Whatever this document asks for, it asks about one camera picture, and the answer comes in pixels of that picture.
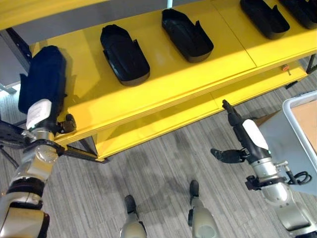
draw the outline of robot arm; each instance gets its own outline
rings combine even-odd
[[[57,122],[65,93],[66,61],[55,46],[32,58],[28,76],[21,75],[19,110],[27,113],[27,129],[0,121],[0,145],[24,149],[21,165],[0,200],[0,238],[45,238],[50,222],[41,211],[42,195],[54,163],[64,148],[57,132],[76,128],[71,115]]]
[[[317,237],[317,226],[312,215],[300,203],[294,201],[289,184],[302,185],[311,181],[307,172],[293,175],[287,161],[274,164],[268,145],[260,130],[252,120],[243,120],[235,109],[223,100],[228,111],[230,125],[243,146],[242,150],[219,151],[211,153],[224,163],[241,163],[245,160],[254,169],[256,176],[248,176],[246,186],[249,190],[261,190],[268,204],[274,207],[282,225],[292,237]],[[289,181],[282,177],[278,169],[284,167]]]

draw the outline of yellow shelf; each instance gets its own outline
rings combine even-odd
[[[64,105],[74,115],[77,131],[59,135],[57,143],[65,145],[185,102],[255,67],[210,1],[176,9],[193,22],[199,20],[213,41],[214,50],[205,61],[186,62],[161,26],[161,11],[71,32],[34,46],[37,52],[45,45],[56,45],[67,59]],[[102,28],[108,24],[123,27],[138,40],[151,67],[150,78],[142,85],[123,86],[112,72],[100,43]]]
[[[214,50],[205,61],[186,62],[161,26],[161,11],[71,32],[33,46],[36,53],[43,46],[56,45],[67,59],[68,96],[59,119],[73,114],[77,130],[58,135],[57,143],[66,145],[108,129],[111,134],[120,125],[222,90],[317,50],[317,30],[302,28],[284,12],[291,30],[281,39],[268,40],[244,15],[238,0],[205,0],[176,9],[192,22],[199,20],[213,41]],[[112,72],[100,43],[102,28],[108,24],[123,27],[138,40],[151,67],[150,78],[142,85],[123,86]]]
[[[283,72],[280,67],[260,73],[251,78],[230,84],[211,92],[218,107],[222,107],[222,100],[226,99],[232,104],[239,104],[273,89],[279,88],[293,81],[299,81],[307,74],[301,65],[296,61],[288,64],[290,73]]]
[[[289,65],[291,75],[275,68],[177,106],[99,132],[94,136],[98,160],[103,161],[107,156],[220,112],[223,110],[223,99],[235,105],[307,76],[297,62]]]
[[[317,30],[302,27],[278,0],[265,0],[278,10],[290,25],[290,29],[277,40],[267,39],[242,11],[239,0],[215,0],[216,7],[246,49],[257,67],[292,58],[293,60],[317,51]]]
[[[0,0],[0,30],[106,0]]]

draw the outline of black tray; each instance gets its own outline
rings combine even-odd
[[[271,9],[263,0],[241,0],[242,10],[257,28],[269,39],[277,39],[289,30],[290,26],[277,5]]]
[[[317,28],[317,0],[279,0],[307,29]]]
[[[103,28],[100,41],[120,83],[135,86],[149,78],[150,66],[138,41],[132,41],[126,30],[117,25],[108,25]]]
[[[162,26],[188,62],[203,61],[213,50],[213,44],[199,21],[194,25],[179,11],[165,9],[162,12]]]

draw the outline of gray container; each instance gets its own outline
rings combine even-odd
[[[292,189],[317,196],[317,155],[291,110],[311,101],[317,106],[317,91],[286,100],[283,109],[263,123],[260,131],[274,162],[287,160],[294,175],[307,171],[313,177],[310,183],[292,185]],[[281,174],[288,178],[283,169]]]

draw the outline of yellow shelving unit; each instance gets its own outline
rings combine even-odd
[[[0,30],[106,0],[0,0]]]
[[[58,0],[51,8],[47,6],[44,14],[99,1]],[[1,4],[5,2],[9,1],[0,0],[0,20],[1,11],[7,14],[14,4],[17,8],[12,11],[22,10],[23,6],[31,9],[32,4],[45,5],[28,0],[25,5],[11,3],[3,9]],[[211,55],[200,63],[188,63],[179,53],[161,26],[161,11],[36,43],[32,46],[33,54],[44,46],[56,45],[67,60],[68,96],[59,119],[73,114],[77,129],[57,135],[56,142],[65,146],[93,136],[98,160],[102,161],[106,156],[221,111],[224,98],[237,104],[305,77],[305,71],[295,61],[317,51],[317,31],[299,25],[278,0],[266,2],[270,6],[277,4],[291,26],[280,39],[266,39],[243,13],[238,0],[204,0],[175,7],[192,22],[199,20],[214,44]],[[12,25],[28,19],[12,17]],[[102,28],[108,24],[123,27],[132,39],[138,40],[151,67],[145,83],[126,87],[116,79],[100,43]],[[290,65],[291,75],[281,70],[285,63]]]
[[[177,106],[99,132],[94,136],[98,160],[103,161],[107,156],[218,113],[223,110],[223,99],[236,105],[307,76],[297,62],[289,65],[291,75],[275,68]]]

